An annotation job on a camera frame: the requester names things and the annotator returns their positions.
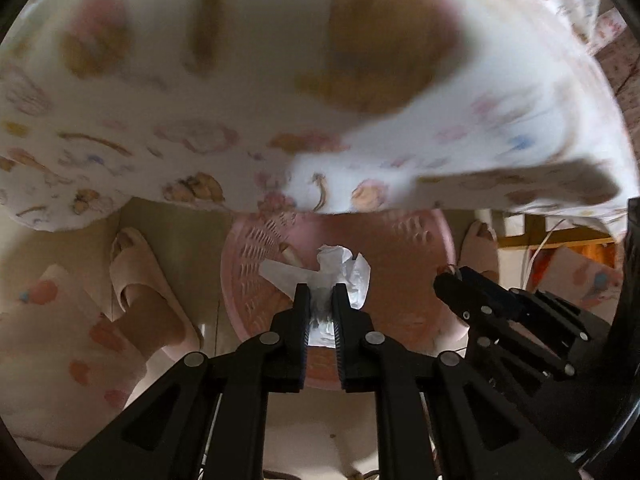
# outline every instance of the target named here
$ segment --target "pink slipper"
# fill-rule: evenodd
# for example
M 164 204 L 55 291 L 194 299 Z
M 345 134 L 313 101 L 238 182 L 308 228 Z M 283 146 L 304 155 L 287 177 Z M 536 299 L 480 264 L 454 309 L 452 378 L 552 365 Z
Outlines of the pink slipper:
M 462 241 L 460 250 L 459 267 L 471 267 L 475 272 L 485 272 L 492 270 L 498 274 L 498 245 L 496 244 L 495 232 L 487 226 L 493 240 L 488 240 L 478 236 L 482 224 L 476 220 L 471 224 Z
M 113 283 L 120 307 L 124 312 L 129 307 L 124 296 L 124 289 L 127 285 L 146 285 L 152 288 L 165 298 L 184 325 L 184 340 L 177 345 L 165 346 L 162 348 L 164 353 L 174 361 L 179 361 L 189 352 L 200 350 L 198 333 L 184 313 L 180 303 L 178 303 L 145 237 L 140 231 L 132 227 L 125 227 L 120 232 L 127 235 L 133 242 L 132 247 L 123 249 L 116 257 L 114 257 L 114 254 L 116 252 L 117 238 L 111 246 L 109 274 L 111 275 L 111 283 Z

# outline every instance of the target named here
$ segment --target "floral pajamas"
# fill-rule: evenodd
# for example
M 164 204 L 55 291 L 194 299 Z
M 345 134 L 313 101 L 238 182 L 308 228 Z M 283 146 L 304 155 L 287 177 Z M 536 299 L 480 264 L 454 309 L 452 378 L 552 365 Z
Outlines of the floral pajamas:
M 145 373 L 140 352 L 59 266 L 0 314 L 0 418 L 47 480 Z
M 43 230 L 137 196 L 490 207 L 618 235 L 638 176 L 589 54 L 598 4 L 30 0 L 0 46 L 0 203 Z

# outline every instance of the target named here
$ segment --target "white paper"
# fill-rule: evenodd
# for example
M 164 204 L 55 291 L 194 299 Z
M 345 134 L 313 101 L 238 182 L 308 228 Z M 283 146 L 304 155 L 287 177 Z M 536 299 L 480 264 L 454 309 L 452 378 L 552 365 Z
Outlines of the white paper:
M 362 308 L 367 299 L 371 268 L 362 254 L 358 254 L 354 260 L 353 253 L 340 246 L 320 247 L 318 263 L 320 270 L 316 271 L 264 260 L 258 273 L 292 300 L 296 294 L 296 285 L 306 283 L 311 291 L 308 344 L 335 348 L 331 291 L 336 283 L 344 283 L 351 307 Z

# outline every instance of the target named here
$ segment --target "floor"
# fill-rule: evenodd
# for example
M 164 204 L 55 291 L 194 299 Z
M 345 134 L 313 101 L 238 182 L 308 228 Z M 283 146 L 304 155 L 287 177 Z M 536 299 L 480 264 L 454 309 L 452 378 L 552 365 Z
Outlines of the floor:
M 459 249 L 468 225 L 486 212 L 447 211 Z M 239 344 L 220 304 L 220 251 L 230 218 L 171 205 L 133 199 L 118 214 L 90 227 L 61 233 L 35 232 L 0 216 L 0 304 L 13 298 L 53 263 L 78 276 L 85 289 L 110 316 L 119 306 L 108 275 L 111 241 L 123 226 L 134 226 L 154 248 L 167 279 L 191 320 L 204 334 L 209 356 L 233 351 Z M 505 285 L 519 285 L 518 258 L 500 256 Z M 162 353 L 148 363 L 136 397 L 172 362 Z M 298 395 L 271 394 L 264 447 L 264 468 L 301 478 L 338 480 L 378 464 L 373 394 L 344 394 L 306 389 Z

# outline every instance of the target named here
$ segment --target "pink plastic basket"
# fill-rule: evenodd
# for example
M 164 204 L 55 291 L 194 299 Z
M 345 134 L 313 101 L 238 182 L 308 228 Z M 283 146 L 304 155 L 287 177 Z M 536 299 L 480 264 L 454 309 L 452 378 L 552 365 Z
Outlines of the pink plastic basket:
M 236 219 L 222 251 L 222 294 L 238 337 L 244 341 L 269 329 L 273 314 L 291 301 L 258 275 L 264 259 L 283 262 L 278 248 L 286 241 L 307 269 L 318 270 L 323 244 L 362 253 L 371 266 L 364 310 L 377 330 L 407 348 L 433 354 L 463 334 L 455 333 L 450 310 L 436 298 L 437 269 L 456 261 L 449 226 L 439 210 L 386 211 L 370 214 L 319 215 L 283 213 L 264 220 Z M 310 348 L 306 386 L 338 389 L 335 353 Z

